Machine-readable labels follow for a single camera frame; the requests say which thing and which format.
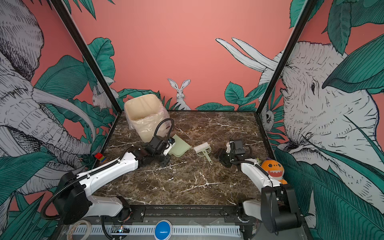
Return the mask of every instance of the green brush handle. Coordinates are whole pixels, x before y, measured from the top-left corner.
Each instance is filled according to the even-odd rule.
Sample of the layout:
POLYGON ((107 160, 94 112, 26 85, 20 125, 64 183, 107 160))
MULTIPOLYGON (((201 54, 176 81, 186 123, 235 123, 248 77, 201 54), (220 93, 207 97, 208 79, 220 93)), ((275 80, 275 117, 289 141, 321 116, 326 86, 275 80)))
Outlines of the green brush handle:
POLYGON ((209 157, 209 155, 208 155, 208 153, 207 153, 207 151, 206 150, 204 150, 203 151, 203 153, 204 153, 204 155, 205 155, 205 157, 208 159, 208 162, 209 162, 209 164, 213 164, 213 162, 212 162, 212 160, 211 160, 211 158, 209 157))

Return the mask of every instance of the marble tabletop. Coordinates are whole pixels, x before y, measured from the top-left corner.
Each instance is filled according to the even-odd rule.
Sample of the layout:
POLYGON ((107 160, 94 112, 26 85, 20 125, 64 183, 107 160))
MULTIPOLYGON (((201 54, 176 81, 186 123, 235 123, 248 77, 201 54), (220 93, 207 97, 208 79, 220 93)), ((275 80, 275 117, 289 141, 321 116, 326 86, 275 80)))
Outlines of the marble tabletop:
MULTIPOLYGON (((123 196, 129 204, 231 205, 248 199, 260 200, 260 192, 235 166, 225 168, 214 153, 233 139, 243 139, 253 154, 264 160, 267 152, 253 113, 169 112, 177 134, 192 146, 183 156, 172 156, 166 167, 156 163, 116 178, 94 195, 123 196), (197 156, 193 147, 208 142, 213 165, 197 156)), ((141 144, 135 130, 129 130, 123 113, 104 152, 108 160, 120 156, 128 146, 141 144)))

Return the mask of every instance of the orange shark toy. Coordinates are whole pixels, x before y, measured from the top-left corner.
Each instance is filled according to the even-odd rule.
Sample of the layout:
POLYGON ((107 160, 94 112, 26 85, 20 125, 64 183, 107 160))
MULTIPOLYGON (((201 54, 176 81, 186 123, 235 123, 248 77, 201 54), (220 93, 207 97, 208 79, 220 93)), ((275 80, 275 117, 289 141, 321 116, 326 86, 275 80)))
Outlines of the orange shark toy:
POLYGON ((272 159, 265 160, 262 168, 274 179, 279 180, 282 184, 287 184, 287 181, 283 179, 284 168, 278 161, 272 159))

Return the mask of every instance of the brush bristles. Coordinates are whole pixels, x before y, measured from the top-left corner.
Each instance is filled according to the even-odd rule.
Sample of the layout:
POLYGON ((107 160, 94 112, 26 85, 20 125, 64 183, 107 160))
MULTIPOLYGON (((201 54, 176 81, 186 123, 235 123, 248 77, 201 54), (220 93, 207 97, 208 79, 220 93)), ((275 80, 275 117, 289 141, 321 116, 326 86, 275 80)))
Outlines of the brush bristles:
POLYGON ((207 148, 210 148, 209 144, 207 142, 200 144, 199 146, 194 147, 193 149, 196 152, 201 152, 202 150, 206 150, 207 148))

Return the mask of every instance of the green dustpan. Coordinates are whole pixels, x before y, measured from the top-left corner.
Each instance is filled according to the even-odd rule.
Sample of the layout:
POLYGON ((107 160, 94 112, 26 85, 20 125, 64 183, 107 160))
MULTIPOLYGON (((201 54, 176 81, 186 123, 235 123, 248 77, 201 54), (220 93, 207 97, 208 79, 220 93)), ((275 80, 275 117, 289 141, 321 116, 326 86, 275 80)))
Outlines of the green dustpan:
POLYGON ((169 154, 172 154, 176 157, 181 157, 188 149, 190 149, 191 146, 178 135, 175 134, 172 138, 175 139, 175 146, 172 147, 172 149, 169 151, 169 154))

